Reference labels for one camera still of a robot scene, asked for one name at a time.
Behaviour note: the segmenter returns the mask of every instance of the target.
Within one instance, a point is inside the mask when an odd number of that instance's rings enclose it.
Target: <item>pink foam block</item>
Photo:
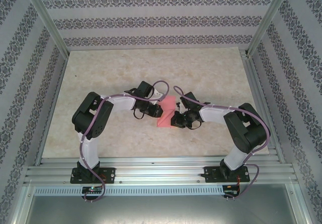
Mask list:
[[[163,110],[163,114],[156,121],[157,127],[174,127],[171,126],[171,118],[175,114],[176,110],[176,97],[175,96],[166,96],[161,102],[159,102]]]

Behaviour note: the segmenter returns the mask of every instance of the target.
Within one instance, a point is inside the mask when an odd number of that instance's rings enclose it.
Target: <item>damask pattern wall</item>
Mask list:
[[[0,0],[0,223],[34,165],[65,60],[29,0]]]
[[[285,159],[322,223],[322,0],[284,0],[253,55]]]
[[[246,49],[272,0],[43,0],[70,50]]]

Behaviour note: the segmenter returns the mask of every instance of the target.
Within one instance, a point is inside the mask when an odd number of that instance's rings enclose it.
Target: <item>enclosure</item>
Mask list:
[[[0,223],[322,223],[321,26],[322,0],[1,0]],[[254,106],[271,138],[247,161],[245,195],[206,181],[236,144],[226,125],[122,111],[98,145],[113,184],[81,198],[73,114],[89,92],[159,80],[176,102],[174,85]]]

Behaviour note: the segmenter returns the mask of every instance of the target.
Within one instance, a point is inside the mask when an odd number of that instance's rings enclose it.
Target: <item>speckled tabletop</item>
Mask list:
[[[77,158],[79,141],[71,118],[86,95],[121,93],[165,80],[192,91],[200,102],[239,106],[254,100],[237,48],[72,51],[51,121],[43,158]],[[159,84],[156,89],[165,92]],[[100,136],[100,157],[226,155],[233,142],[225,125],[207,122],[196,130],[159,128],[156,119],[132,112],[111,114]]]

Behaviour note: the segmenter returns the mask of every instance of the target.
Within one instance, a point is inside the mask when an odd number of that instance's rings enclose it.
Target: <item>black mounting plate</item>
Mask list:
[[[83,180],[83,179],[79,179],[76,177],[77,172],[78,172],[79,168],[73,168],[73,170],[71,171],[71,177],[70,177],[70,183],[71,184],[100,184],[100,180],[99,179],[95,179],[93,182],[89,181],[89,180]],[[106,179],[104,178],[104,182],[105,184],[114,184],[114,180],[115,180],[115,168],[99,168],[99,176],[105,176]]]
[[[206,183],[237,182],[238,176],[240,182],[250,182],[250,176],[246,166],[242,166],[233,171],[228,180],[221,174],[219,168],[220,166],[206,166],[203,168],[204,174],[201,176],[205,178]]]

